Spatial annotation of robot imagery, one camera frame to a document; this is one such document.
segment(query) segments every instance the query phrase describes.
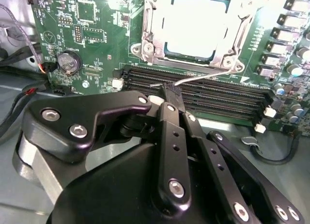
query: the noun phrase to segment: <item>mounting hole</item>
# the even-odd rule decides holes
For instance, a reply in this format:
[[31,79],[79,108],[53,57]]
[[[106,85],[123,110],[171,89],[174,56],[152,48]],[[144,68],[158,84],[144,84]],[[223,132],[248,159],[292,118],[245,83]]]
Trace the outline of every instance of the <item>mounting hole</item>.
[[173,148],[175,151],[180,151],[180,148],[179,148],[177,145],[173,145],[172,148]]
[[221,170],[224,171],[224,167],[221,164],[218,164],[217,167]]

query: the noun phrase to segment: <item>surface mount component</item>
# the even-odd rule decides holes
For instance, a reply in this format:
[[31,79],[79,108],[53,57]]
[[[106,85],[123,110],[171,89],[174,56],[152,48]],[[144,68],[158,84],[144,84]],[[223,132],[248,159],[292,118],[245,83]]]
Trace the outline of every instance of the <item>surface mount component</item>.
[[67,75],[74,75],[82,67],[82,60],[79,55],[70,50],[65,50],[64,52],[60,53],[57,57],[57,62],[59,67]]
[[307,23],[307,19],[297,16],[280,15],[278,23],[286,27],[300,28]]
[[145,0],[141,43],[148,64],[202,73],[237,73],[253,16],[263,0]]
[[278,40],[292,42],[299,36],[299,33],[275,29],[272,35]]
[[285,8],[294,12],[308,12],[310,3],[306,0],[287,0]]
[[273,74],[273,69],[260,66],[257,72],[260,76],[270,77]]

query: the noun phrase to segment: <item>bolt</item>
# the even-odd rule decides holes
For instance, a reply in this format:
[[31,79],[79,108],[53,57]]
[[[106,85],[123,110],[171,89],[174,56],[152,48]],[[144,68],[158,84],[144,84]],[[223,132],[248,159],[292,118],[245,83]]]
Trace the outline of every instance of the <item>bolt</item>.
[[84,81],[82,82],[82,86],[83,86],[84,88],[89,88],[89,82],[88,82],[87,80],[84,80]]
[[217,139],[219,139],[220,141],[222,141],[222,140],[223,140],[222,135],[220,135],[220,134],[216,133],[216,134],[215,134],[215,136],[216,136],[216,137],[217,137]]
[[239,218],[241,218],[244,222],[247,222],[250,219],[247,210],[241,204],[235,203],[233,208]]
[[172,194],[178,198],[181,198],[184,196],[184,188],[176,180],[172,180],[169,182],[169,189],[170,189],[170,192],[172,192]]
[[188,115],[188,117],[191,121],[196,121],[196,118],[192,114]]
[[85,138],[87,135],[87,129],[84,126],[74,124],[70,127],[69,132],[72,136],[77,138]]
[[286,212],[284,212],[284,210],[281,207],[276,206],[276,210],[282,219],[286,221],[289,220],[289,217],[287,216]]
[[291,216],[292,216],[296,221],[300,221],[300,218],[299,218],[298,214],[297,214],[291,207],[289,207],[289,212],[291,213]]
[[175,110],[175,108],[173,107],[173,106],[171,106],[171,105],[167,105],[167,107],[168,107],[168,109],[170,110],[170,111],[174,111]]
[[52,109],[46,109],[41,113],[42,117],[47,121],[57,121],[60,115],[57,111]]
[[143,97],[139,97],[139,101],[143,104],[146,104],[147,103],[147,100]]

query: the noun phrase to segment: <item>gray cable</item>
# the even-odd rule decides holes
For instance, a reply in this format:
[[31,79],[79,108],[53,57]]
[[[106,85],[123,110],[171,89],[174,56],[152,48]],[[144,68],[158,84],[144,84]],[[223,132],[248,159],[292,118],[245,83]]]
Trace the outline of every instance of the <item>gray cable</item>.
[[32,43],[31,43],[30,39],[28,38],[28,36],[27,36],[25,30],[21,27],[21,25],[19,24],[19,22],[17,21],[17,19],[16,19],[15,16],[13,15],[13,13],[10,11],[9,8],[7,8],[6,6],[4,6],[4,5],[1,4],[1,3],[0,3],[0,8],[3,9],[3,10],[5,10],[5,11],[9,14],[9,16],[10,16],[11,19],[12,19],[12,21],[15,23],[15,25],[18,27],[18,29],[19,29],[19,30],[21,31],[21,33],[23,34],[23,36],[24,36],[24,38],[25,38],[25,40],[26,40],[26,42],[27,42],[27,45],[29,46],[31,52],[33,53],[33,55],[34,55],[34,57],[35,57],[37,63],[38,63],[38,64],[41,64],[41,60],[40,60],[40,58],[39,58],[39,55],[38,55],[37,52],[35,51],[35,49],[34,49]]
[[201,79],[207,79],[207,78],[210,78],[210,77],[213,77],[213,76],[219,76],[219,75],[225,75],[225,74],[229,74],[231,71],[228,70],[228,71],[224,71],[224,72],[220,72],[220,73],[215,73],[215,74],[208,74],[208,75],[200,75],[200,76],[196,76],[196,77],[190,77],[190,78],[187,78],[187,79],[183,79],[183,80],[179,80],[177,82],[174,82],[173,85],[174,86],[178,86],[182,83],[185,83],[185,82],[191,82],[191,81],[195,81],[195,80],[201,80]]

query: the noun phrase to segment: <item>black dimm slot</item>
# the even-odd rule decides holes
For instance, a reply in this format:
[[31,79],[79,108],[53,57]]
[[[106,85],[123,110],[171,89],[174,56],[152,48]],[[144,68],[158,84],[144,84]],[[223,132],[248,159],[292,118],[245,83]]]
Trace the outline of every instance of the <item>black dimm slot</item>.
[[[156,95],[156,92],[158,89],[149,89],[146,87],[141,87],[137,84],[131,84],[129,86],[129,90],[136,90],[136,91],[140,91],[141,93],[145,94],[146,96],[149,95]],[[211,110],[213,111],[217,111],[217,114],[219,115],[220,113],[227,113],[230,112],[230,117],[237,117],[236,114],[238,113],[238,118],[241,117],[242,115],[247,115],[248,117],[252,117],[253,115],[255,115],[256,110],[255,109],[248,109],[247,107],[240,107],[240,106],[226,106],[223,103],[206,103],[203,99],[201,98],[193,98],[190,96],[187,96],[186,94],[182,96],[183,97],[183,101],[185,104],[186,108],[189,108],[189,106],[196,107],[197,110],[200,110],[202,112],[205,113],[210,113]]]
[[[142,77],[146,77],[146,78],[152,78],[153,81],[163,80],[165,82],[172,82],[172,81],[178,81],[178,80],[185,79],[185,78],[190,78],[190,76],[178,75],[178,74],[174,74],[174,73],[157,71],[157,70],[150,70],[147,68],[139,68],[139,67],[131,67],[130,71],[131,71],[131,75],[142,76]],[[260,88],[249,87],[249,86],[244,86],[244,85],[240,85],[240,84],[220,82],[220,81],[208,80],[208,79],[191,81],[189,83],[189,85],[203,86],[206,83],[208,85],[214,86],[215,88],[218,88],[219,86],[223,86],[225,89],[231,90],[232,92],[234,92],[234,91],[239,91],[241,93],[250,92],[253,94],[257,94],[257,95],[265,95],[265,93],[268,92],[268,90],[266,90],[266,89],[260,89]]]
[[[144,82],[146,84],[152,82],[152,83],[164,83],[164,82],[172,82],[172,81],[178,81],[179,79],[176,79],[176,80],[167,80],[167,79],[158,79],[156,78],[155,81],[154,79],[150,79],[148,78],[147,76],[145,76],[145,73],[142,74],[140,72],[140,74],[134,74],[134,75],[130,75],[129,76],[129,81],[131,80],[139,80],[141,82]],[[218,85],[213,85],[212,83],[212,80],[205,80],[204,82],[204,86],[201,86],[200,84],[197,84],[195,85],[195,81],[192,81],[191,84],[188,84],[188,83],[184,83],[184,84],[181,84],[180,87],[181,88],[184,88],[184,87],[188,87],[189,89],[191,89],[191,87],[195,87],[195,88],[202,88],[202,89],[206,89],[206,90],[213,90],[214,92],[216,93],[231,93],[231,94],[234,94],[234,95],[239,95],[239,96],[249,96],[249,97],[252,97],[252,98],[264,98],[264,94],[261,94],[261,93],[257,93],[255,91],[239,91],[238,89],[236,88],[230,88],[230,84],[228,83],[219,83]]]
[[[146,87],[149,87],[149,80],[146,80],[146,78],[131,78],[130,80],[131,83],[136,83],[140,85],[144,85]],[[231,95],[231,94],[225,94],[225,93],[219,93],[215,91],[205,91],[202,89],[198,88],[190,88],[188,86],[180,86],[182,89],[183,93],[191,94],[194,96],[201,96],[201,97],[207,97],[209,99],[217,99],[217,100],[222,100],[225,102],[231,102],[231,103],[238,103],[241,105],[249,105],[249,106],[258,106],[259,101],[253,101],[253,98],[249,98],[248,96],[246,97],[238,97],[236,94]]]
[[[154,83],[174,82],[189,76],[147,68],[124,70],[125,90],[137,90],[145,95],[156,95]],[[216,80],[197,80],[179,85],[187,110],[252,121],[262,115],[270,99],[269,90],[242,86]]]

